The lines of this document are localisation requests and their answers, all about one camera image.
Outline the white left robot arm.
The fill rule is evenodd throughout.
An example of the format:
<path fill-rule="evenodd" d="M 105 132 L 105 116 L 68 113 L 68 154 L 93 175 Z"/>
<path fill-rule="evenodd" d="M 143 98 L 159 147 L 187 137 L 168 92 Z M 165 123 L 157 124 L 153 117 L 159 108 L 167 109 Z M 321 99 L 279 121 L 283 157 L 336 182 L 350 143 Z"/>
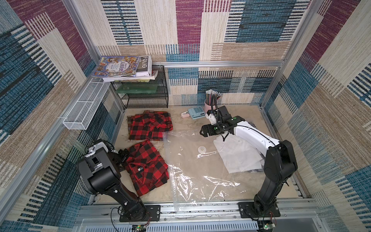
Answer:
<path fill-rule="evenodd" d="M 111 196 L 120 204 L 120 221 L 144 221 L 148 210 L 140 197 L 121 182 L 128 157 L 127 149 L 116 151 L 110 142 L 99 139 L 86 147 L 77 171 L 91 194 Z"/>

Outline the red black plaid shirt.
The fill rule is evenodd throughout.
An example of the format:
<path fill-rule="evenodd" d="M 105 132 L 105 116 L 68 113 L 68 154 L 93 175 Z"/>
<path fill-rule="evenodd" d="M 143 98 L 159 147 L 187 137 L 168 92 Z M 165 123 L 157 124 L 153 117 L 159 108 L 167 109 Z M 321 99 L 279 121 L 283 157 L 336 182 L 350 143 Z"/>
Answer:
<path fill-rule="evenodd" d="M 128 148 L 125 169 L 129 173 L 138 196 L 166 184 L 168 164 L 154 145 L 146 140 Z"/>
<path fill-rule="evenodd" d="M 129 140 L 162 141 L 163 133 L 173 130 L 171 114 L 166 111 L 145 110 L 128 116 Z"/>

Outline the clear plastic vacuum bag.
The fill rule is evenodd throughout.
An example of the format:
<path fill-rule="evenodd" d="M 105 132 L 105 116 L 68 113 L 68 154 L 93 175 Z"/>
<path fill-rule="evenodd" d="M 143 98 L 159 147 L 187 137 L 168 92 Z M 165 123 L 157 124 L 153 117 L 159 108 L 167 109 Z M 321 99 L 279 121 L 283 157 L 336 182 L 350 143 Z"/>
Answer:
<path fill-rule="evenodd" d="M 229 174 L 214 145 L 219 136 L 223 140 L 228 137 L 203 137 L 200 130 L 174 130 L 163 134 L 176 208 L 180 203 L 195 206 L 223 200 L 254 201 L 264 182 L 264 171 Z M 205 154 L 198 152 L 200 146 L 206 147 Z"/>

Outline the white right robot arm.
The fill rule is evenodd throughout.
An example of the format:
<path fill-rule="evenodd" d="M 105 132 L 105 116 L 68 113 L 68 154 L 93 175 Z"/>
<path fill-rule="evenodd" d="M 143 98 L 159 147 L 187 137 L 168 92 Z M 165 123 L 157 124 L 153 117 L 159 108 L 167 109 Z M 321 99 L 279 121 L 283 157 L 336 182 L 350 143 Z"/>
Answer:
<path fill-rule="evenodd" d="M 233 134 L 250 143 L 264 156 L 265 179 L 252 203 L 240 203 L 241 217 L 252 220 L 269 216 L 280 217 L 277 196 L 284 184 L 297 171 L 298 165 L 290 141 L 279 141 L 254 128 L 244 118 L 231 116 L 225 106 L 212 107 L 207 115 L 214 116 L 209 124 L 202 126 L 203 137 Z"/>

